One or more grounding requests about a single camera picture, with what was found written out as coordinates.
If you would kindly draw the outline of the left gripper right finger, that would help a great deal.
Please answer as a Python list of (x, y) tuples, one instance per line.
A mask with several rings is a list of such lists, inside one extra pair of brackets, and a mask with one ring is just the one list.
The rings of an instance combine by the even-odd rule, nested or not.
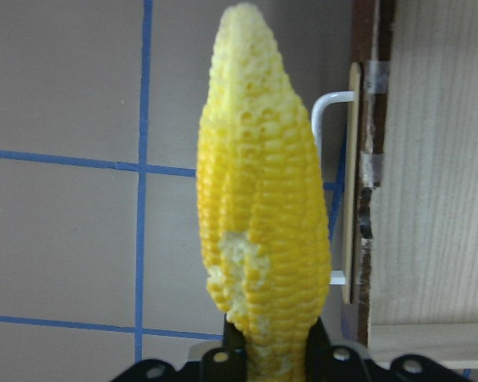
[(309, 329), (305, 349), (305, 377), (323, 378), (326, 349), (331, 345), (322, 318)]

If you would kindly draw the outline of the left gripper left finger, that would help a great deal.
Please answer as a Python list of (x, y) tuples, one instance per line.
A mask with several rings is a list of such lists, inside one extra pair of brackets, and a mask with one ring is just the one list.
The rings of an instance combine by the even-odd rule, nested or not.
[(227, 373), (231, 378), (247, 377), (247, 352), (245, 338), (235, 325), (224, 319), (222, 348), (228, 354)]

